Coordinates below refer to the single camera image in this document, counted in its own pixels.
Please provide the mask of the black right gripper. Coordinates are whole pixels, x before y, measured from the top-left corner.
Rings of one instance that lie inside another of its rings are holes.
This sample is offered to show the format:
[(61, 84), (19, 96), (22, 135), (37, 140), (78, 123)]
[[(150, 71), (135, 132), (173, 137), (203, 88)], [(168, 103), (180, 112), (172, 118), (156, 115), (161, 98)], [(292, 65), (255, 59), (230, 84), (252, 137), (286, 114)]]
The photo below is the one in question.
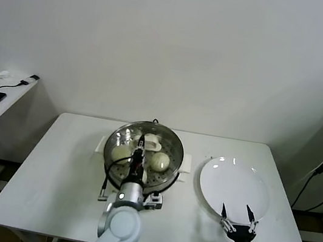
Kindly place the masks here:
[(247, 204), (247, 215), (249, 225), (233, 225), (228, 219), (225, 203), (222, 203), (222, 213), (220, 214), (220, 223), (226, 236), (234, 242), (252, 242), (256, 237), (256, 227), (259, 222), (255, 219), (255, 215)]

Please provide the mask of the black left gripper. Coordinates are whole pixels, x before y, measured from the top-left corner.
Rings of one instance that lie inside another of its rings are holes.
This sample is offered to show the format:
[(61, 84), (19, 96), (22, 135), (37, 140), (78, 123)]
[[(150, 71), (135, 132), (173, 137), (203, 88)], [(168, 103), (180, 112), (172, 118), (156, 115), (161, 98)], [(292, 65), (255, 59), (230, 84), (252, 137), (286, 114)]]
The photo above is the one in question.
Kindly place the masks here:
[(143, 179), (143, 160), (145, 151), (145, 135), (141, 135), (138, 141), (138, 149), (135, 150), (132, 161), (129, 167), (129, 175), (127, 176), (129, 181), (142, 183)]

